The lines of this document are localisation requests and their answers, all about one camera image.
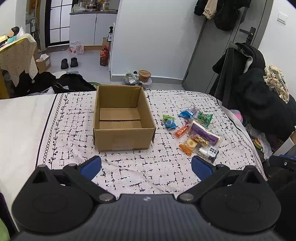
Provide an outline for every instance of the door lock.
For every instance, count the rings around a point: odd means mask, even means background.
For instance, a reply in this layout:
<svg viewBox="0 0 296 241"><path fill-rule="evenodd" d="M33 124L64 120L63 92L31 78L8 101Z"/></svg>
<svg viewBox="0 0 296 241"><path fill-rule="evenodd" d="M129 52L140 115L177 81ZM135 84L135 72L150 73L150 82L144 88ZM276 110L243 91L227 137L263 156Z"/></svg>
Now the door lock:
<svg viewBox="0 0 296 241"><path fill-rule="evenodd" d="M256 32L256 29L254 27L251 27L250 31L246 31L246 30L243 30L243 29L240 28L239 31L248 35L246 43L251 44L251 42L253 40L253 37L254 37L254 34Z"/></svg>

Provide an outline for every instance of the gray door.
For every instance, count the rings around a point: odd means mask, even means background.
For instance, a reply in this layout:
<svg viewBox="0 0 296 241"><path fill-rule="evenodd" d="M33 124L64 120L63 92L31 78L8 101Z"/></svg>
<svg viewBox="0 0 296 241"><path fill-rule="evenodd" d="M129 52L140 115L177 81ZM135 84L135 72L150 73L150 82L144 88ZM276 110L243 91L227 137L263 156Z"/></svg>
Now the gray door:
<svg viewBox="0 0 296 241"><path fill-rule="evenodd" d="M214 84L217 74L212 66L221 58L229 42L244 43L248 35L239 31L256 29L251 45L259 47L262 40L273 0L252 0L250 8L241 8L237 23L232 31L217 29L214 20L204 22L202 33L197 41L195 52L192 55L183 88L190 91L208 93Z"/></svg>

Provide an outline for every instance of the black hair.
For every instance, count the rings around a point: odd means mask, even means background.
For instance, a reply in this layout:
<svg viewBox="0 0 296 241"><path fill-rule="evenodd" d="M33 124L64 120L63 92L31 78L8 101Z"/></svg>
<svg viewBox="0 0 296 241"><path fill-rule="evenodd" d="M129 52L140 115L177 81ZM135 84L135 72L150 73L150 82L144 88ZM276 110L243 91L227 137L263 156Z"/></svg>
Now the black hair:
<svg viewBox="0 0 296 241"><path fill-rule="evenodd" d="M13 36L16 36L19 33L20 28L19 27L13 27L11 30L13 31Z"/></svg>

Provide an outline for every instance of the doll head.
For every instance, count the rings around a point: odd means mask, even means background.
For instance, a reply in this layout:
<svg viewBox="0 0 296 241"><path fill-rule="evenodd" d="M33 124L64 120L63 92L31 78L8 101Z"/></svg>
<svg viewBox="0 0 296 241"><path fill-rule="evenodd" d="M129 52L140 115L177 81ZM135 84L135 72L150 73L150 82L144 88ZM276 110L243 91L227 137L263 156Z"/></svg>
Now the doll head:
<svg viewBox="0 0 296 241"><path fill-rule="evenodd" d="M19 27L13 27L10 32L7 34L8 37L16 36L20 31Z"/></svg>

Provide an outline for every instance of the glass door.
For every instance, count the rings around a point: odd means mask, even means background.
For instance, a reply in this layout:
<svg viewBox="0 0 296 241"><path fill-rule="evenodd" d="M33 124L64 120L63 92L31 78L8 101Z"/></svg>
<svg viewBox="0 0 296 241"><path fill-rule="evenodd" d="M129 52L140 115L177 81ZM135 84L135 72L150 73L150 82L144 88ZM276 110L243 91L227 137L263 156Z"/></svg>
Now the glass door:
<svg viewBox="0 0 296 241"><path fill-rule="evenodd" d="M46 0L46 47L69 43L71 10L72 0Z"/></svg>

